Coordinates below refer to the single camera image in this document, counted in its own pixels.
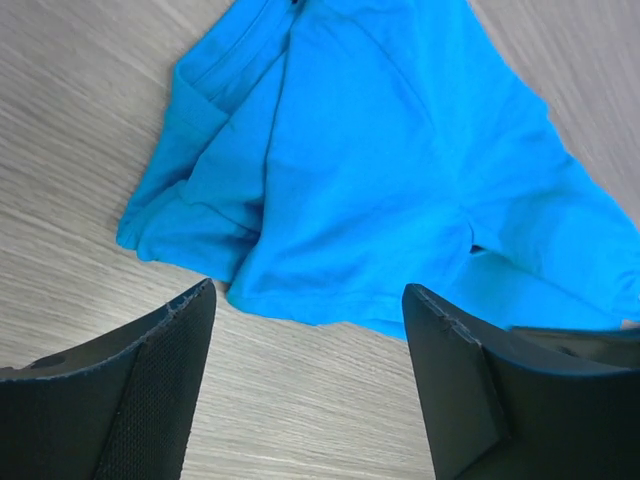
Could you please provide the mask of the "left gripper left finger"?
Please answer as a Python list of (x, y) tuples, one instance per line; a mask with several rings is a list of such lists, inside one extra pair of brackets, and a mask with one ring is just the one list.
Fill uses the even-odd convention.
[(2, 368), (2, 478), (180, 478), (215, 311), (203, 280), (88, 342)]

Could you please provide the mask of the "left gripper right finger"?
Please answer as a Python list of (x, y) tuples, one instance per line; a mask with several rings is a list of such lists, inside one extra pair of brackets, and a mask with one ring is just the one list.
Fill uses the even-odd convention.
[(437, 478), (638, 477), (637, 330), (503, 330), (417, 284), (402, 307)]

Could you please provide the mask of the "blue t shirt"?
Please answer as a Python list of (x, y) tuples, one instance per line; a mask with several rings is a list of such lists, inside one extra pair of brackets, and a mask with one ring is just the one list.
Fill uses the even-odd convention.
[(409, 284), (501, 328), (639, 318), (638, 230), (465, 1), (233, 3), (116, 241), (238, 310), (398, 338)]

